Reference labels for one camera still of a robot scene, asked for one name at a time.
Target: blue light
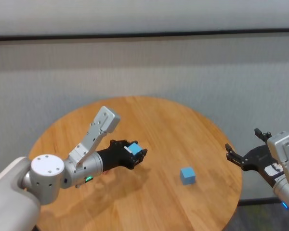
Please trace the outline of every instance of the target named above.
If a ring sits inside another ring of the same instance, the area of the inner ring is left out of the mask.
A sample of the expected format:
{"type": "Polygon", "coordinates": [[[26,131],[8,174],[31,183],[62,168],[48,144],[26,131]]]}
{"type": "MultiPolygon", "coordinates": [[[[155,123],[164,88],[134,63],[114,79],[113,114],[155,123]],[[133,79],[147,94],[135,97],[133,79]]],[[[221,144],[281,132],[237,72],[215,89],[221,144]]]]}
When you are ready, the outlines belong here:
{"type": "Polygon", "coordinates": [[[285,202],[282,202],[282,205],[283,205],[285,208],[288,208],[288,205],[286,205],[285,202]]]}

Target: wooden table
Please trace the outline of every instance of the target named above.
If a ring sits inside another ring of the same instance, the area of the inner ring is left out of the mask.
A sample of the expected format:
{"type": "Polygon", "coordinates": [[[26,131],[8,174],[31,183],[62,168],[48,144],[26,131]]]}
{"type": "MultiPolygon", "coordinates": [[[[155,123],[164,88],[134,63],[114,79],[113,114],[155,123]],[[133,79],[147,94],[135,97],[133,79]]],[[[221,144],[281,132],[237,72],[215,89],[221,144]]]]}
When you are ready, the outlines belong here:
{"type": "Polygon", "coordinates": [[[241,192],[241,170],[228,162],[227,137],[200,113],[164,99],[126,97],[79,108],[47,129],[30,158],[62,159],[85,135],[102,105],[121,115],[111,139],[137,140],[148,153],[134,170],[117,167],[79,189],[61,189],[43,206],[41,231],[201,231],[222,230],[241,192]],[[180,169],[191,166],[193,185],[182,185],[180,169]]]}

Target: blue cube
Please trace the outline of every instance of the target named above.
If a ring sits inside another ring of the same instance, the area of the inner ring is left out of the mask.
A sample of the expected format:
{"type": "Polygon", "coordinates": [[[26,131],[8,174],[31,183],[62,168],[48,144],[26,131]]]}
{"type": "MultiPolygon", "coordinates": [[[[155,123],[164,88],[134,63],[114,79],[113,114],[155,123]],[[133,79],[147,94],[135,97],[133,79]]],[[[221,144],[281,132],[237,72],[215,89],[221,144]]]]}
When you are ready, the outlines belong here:
{"type": "Polygon", "coordinates": [[[192,167],[182,168],[180,178],[183,185],[193,184],[196,182],[196,175],[192,167]]]}
{"type": "Polygon", "coordinates": [[[131,153],[133,153],[133,155],[136,155],[142,150],[142,148],[136,143],[132,143],[128,149],[131,151],[131,153]]]}

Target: green led light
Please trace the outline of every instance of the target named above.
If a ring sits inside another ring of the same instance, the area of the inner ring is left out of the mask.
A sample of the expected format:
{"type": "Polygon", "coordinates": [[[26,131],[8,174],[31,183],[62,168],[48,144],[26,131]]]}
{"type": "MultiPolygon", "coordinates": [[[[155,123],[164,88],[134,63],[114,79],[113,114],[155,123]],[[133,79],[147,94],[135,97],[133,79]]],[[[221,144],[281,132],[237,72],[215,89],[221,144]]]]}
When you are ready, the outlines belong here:
{"type": "Polygon", "coordinates": [[[93,180],[93,177],[92,177],[92,176],[89,176],[89,177],[86,178],[85,181],[88,182],[88,181],[91,181],[91,180],[93,180]]]}

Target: white wall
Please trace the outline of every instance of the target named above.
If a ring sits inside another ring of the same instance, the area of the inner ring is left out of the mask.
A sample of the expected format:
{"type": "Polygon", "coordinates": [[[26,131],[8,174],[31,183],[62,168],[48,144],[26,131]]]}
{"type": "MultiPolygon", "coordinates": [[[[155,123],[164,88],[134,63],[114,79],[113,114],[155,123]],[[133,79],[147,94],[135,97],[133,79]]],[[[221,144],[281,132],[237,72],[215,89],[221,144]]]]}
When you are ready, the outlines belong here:
{"type": "MultiPolygon", "coordinates": [[[[289,131],[289,34],[0,43],[0,171],[64,114],[122,95],[188,105],[244,154],[255,127],[289,131]]],[[[255,176],[242,198],[271,196],[255,176]]]]}
{"type": "Polygon", "coordinates": [[[289,0],[0,0],[0,36],[268,28],[289,28],[289,0]]]}

